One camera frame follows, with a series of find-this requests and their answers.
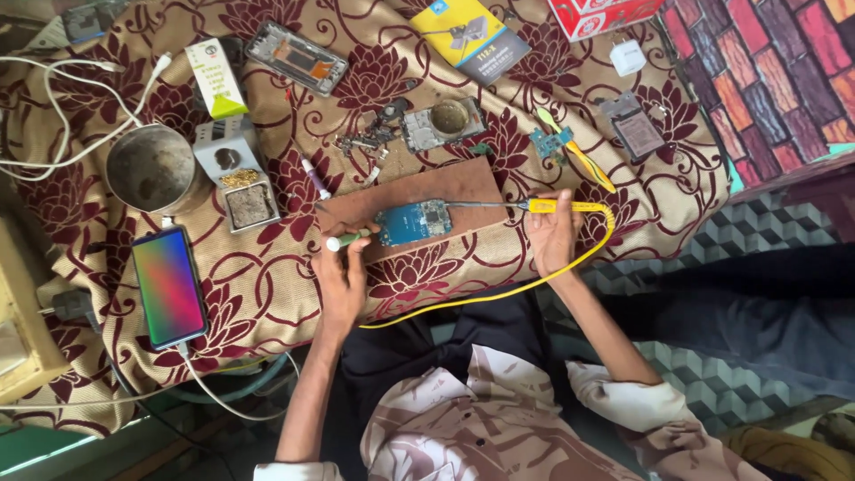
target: shirt sleeve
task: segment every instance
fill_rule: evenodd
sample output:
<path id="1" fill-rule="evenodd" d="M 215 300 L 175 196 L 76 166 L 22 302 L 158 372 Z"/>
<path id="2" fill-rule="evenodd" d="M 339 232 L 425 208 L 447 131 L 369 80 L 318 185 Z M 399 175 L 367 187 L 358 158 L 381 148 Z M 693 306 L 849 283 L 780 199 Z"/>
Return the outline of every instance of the shirt sleeve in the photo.
<path id="1" fill-rule="evenodd" d="M 270 463 L 256 466 L 253 481 L 344 481 L 335 463 Z"/>
<path id="2" fill-rule="evenodd" d="M 668 383 L 616 383 L 601 365 L 567 361 L 570 387 L 588 409 L 631 431 L 646 432 L 672 421 L 698 420 L 686 396 Z"/>
<path id="3" fill-rule="evenodd" d="M 662 479 L 766 481 L 689 411 L 668 383 L 616 383 L 601 365 L 567 362 L 570 387 L 586 407 L 618 425 L 639 463 Z"/>

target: hand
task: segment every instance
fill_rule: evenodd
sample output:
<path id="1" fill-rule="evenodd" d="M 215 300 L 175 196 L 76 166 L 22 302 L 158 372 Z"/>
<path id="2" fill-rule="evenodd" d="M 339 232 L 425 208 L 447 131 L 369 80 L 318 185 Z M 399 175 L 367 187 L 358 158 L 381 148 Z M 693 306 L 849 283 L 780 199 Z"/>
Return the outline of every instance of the hand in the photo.
<path id="1" fill-rule="evenodd" d="M 363 262 L 363 249 L 371 243 L 371 238 L 354 240 L 339 252 L 327 248 L 327 239 L 345 233 L 355 234 L 359 229 L 369 229 L 374 234 L 380 232 L 380 226 L 370 221 L 337 223 L 321 235 L 321 251 L 311 260 L 312 270 L 321 287 L 319 334 L 331 334 L 340 340 L 344 340 L 351 332 L 354 321 L 365 307 L 368 275 Z"/>
<path id="2" fill-rule="evenodd" d="M 576 238 L 584 222 L 581 212 L 573 212 L 573 192 L 564 189 L 556 192 L 530 193 L 542 199 L 558 199 L 554 214 L 526 215 L 528 240 L 534 250 L 534 263 L 538 274 L 546 277 L 560 270 L 575 259 Z"/>

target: floral bedspread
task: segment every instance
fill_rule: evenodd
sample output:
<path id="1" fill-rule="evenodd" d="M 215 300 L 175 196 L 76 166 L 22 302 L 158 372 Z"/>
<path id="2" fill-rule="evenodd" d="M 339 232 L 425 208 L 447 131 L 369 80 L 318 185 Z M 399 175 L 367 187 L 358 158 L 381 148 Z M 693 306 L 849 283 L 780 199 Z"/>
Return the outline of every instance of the floral bedspread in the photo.
<path id="1" fill-rule="evenodd" d="M 375 182 L 476 157 L 468 147 L 486 142 L 495 180 L 508 200 L 533 187 L 576 189 L 576 198 L 604 202 L 617 228 L 599 259 L 667 257 L 676 254 L 695 229 L 727 199 L 722 158 L 699 108 L 689 102 L 664 55 L 657 31 L 642 23 L 624 37 L 637 38 L 648 58 L 638 74 L 620 78 L 609 61 L 612 36 L 571 44 L 544 0 L 491 0 L 485 5 L 532 46 L 508 74 L 481 88 L 449 66 L 408 23 L 431 0 L 164 0 L 134 2 L 109 34 L 53 58 L 117 62 L 122 74 L 67 67 L 70 73 L 112 85 L 131 105 L 139 101 L 155 60 L 175 60 L 152 90 L 144 120 L 161 122 L 188 139 L 209 120 L 193 109 L 194 79 L 184 47 L 206 37 L 249 39 L 274 20 L 347 56 L 350 69 L 329 98 L 314 95 L 253 62 L 243 71 L 251 117 L 269 158 L 268 167 L 283 216 L 280 223 L 230 235 L 217 197 L 191 215 L 176 218 L 192 238 L 208 306 L 210 332 L 192 343 L 196 369 L 212 371 L 239 357 L 283 351 L 312 338 L 321 314 L 311 256 L 320 249 L 313 204 L 318 192 L 303 172 L 294 136 L 324 177 L 342 195 L 368 187 L 375 160 L 361 151 L 345 157 L 333 146 L 336 135 L 354 134 L 364 112 L 405 96 L 414 109 L 442 98 L 474 95 L 481 100 L 488 132 L 444 148 L 410 155 L 400 140 Z M 0 79 L 0 107 L 7 112 L 4 156 L 44 163 L 53 158 L 62 124 L 42 87 L 43 70 L 9 66 Z M 57 78 L 51 81 L 71 121 L 74 152 L 126 119 L 115 99 L 96 86 Z M 633 89 L 668 146 L 631 162 L 611 127 L 593 104 Z M 581 148 L 617 186 L 608 194 L 581 166 L 544 163 L 528 135 L 538 127 L 529 113 L 538 105 L 570 126 Z M 296 108 L 296 118 L 292 106 Z M 59 276 L 92 292 L 103 323 L 99 338 L 86 322 L 46 322 L 73 369 L 29 394 L 22 403 L 45 404 L 120 398 L 107 365 L 115 359 L 141 392 L 184 382 L 189 376 L 175 349 L 155 352 L 149 343 L 139 288 L 128 262 L 134 238 L 156 232 L 161 220 L 124 206 L 108 191 L 102 146 L 82 162 L 58 169 L 44 181 L 16 184 L 62 252 Z M 25 172 L 36 173 L 38 170 Z M 605 232 L 601 217 L 589 216 L 580 249 Z M 504 225 L 442 242 L 369 267 L 367 320 L 388 318 L 417 306 L 477 293 L 535 276 L 519 211 Z M 34 425 L 107 436 L 133 415 L 133 404 L 17 413 Z"/>

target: phone screen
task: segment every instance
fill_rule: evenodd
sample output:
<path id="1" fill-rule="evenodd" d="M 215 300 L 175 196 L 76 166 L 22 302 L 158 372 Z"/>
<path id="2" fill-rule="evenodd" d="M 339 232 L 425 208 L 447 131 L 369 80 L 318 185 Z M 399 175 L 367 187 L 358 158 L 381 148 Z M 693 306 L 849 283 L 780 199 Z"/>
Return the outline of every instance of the phone screen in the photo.
<path id="1" fill-rule="evenodd" d="M 204 334 L 207 320 L 184 229 L 137 240 L 132 249 L 151 346 L 164 349 Z"/>

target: phone charger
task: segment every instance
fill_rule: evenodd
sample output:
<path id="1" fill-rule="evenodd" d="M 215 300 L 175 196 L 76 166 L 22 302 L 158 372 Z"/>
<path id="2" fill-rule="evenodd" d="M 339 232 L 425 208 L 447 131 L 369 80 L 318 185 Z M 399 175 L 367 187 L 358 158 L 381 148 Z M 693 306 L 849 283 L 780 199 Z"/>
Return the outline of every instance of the phone charger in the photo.
<path id="1" fill-rule="evenodd" d="M 615 45 L 615 48 L 611 49 L 609 58 L 611 58 L 611 64 L 615 66 L 617 74 L 621 77 L 634 74 L 647 64 L 647 58 L 641 51 L 641 45 L 636 39 Z"/>

